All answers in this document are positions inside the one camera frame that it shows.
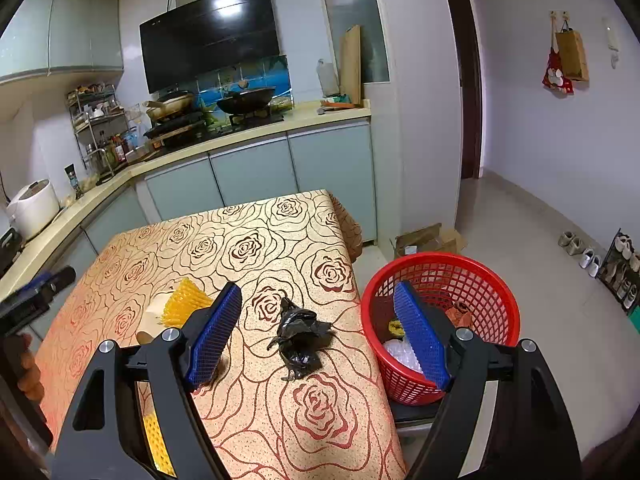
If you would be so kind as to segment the person's left hand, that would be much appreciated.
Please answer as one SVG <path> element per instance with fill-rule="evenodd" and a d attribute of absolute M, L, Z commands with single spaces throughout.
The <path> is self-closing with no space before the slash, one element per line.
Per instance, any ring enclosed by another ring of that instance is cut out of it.
<path fill-rule="evenodd" d="M 32 336 L 21 334 L 23 352 L 21 353 L 22 376 L 17 382 L 17 387 L 24 393 L 29 401 L 40 404 L 44 397 L 44 388 L 41 382 L 40 368 L 36 364 L 35 357 L 29 347 L 32 343 Z"/>

